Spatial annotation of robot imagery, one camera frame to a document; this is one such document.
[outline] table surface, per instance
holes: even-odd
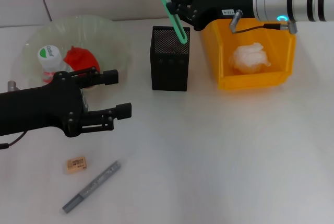
[[[238,92],[217,90],[192,31],[188,92],[166,92],[151,89],[149,49],[152,26],[168,20],[118,23],[132,42],[127,82],[99,86],[87,100],[91,110],[131,102],[132,118],[76,138],[29,131],[1,150],[1,223],[333,223],[334,24],[299,23],[290,79]],[[0,29],[0,92],[13,78],[26,86],[17,62],[38,28]],[[79,156],[87,170],[67,175],[66,160]],[[115,160],[121,171],[64,214]]]

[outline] yellow bin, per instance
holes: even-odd
[[[292,74],[296,36],[288,31],[256,29],[233,34],[229,29],[231,19],[219,19],[203,31],[203,39],[218,88],[224,90],[277,86]],[[241,19],[237,30],[261,26],[256,19]],[[238,46],[255,42],[264,46],[269,67],[256,74],[240,74],[229,65],[229,59]]]

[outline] toothbrush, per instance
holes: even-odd
[[[183,26],[181,25],[181,20],[180,18],[178,17],[178,15],[172,15],[168,9],[167,9],[167,6],[166,4],[168,2],[172,2],[171,0],[161,0],[164,8],[165,8],[165,11],[167,12],[168,14],[168,17],[174,27],[174,30],[176,32],[176,35],[179,39],[179,41],[182,43],[182,44],[186,44],[188,42],[188,37],[187,37],[187,34],[186,32],[184,31],[183,29]]]

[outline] red object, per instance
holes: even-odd
[[[66,62],[74,71],[82,70],[90,67],[96,67],[100,71],[100,66],[94,55],[87,49],[72,48],[67,52],[64,58]]]

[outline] silver marker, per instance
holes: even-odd
[[[109,177],[116,173],[121,168],[121,164],[116,161],[89,183],[83,190],[74,196],[64,207],[65,213],[69,213],[73,208],[84,201],[92,192],[101,186]]]

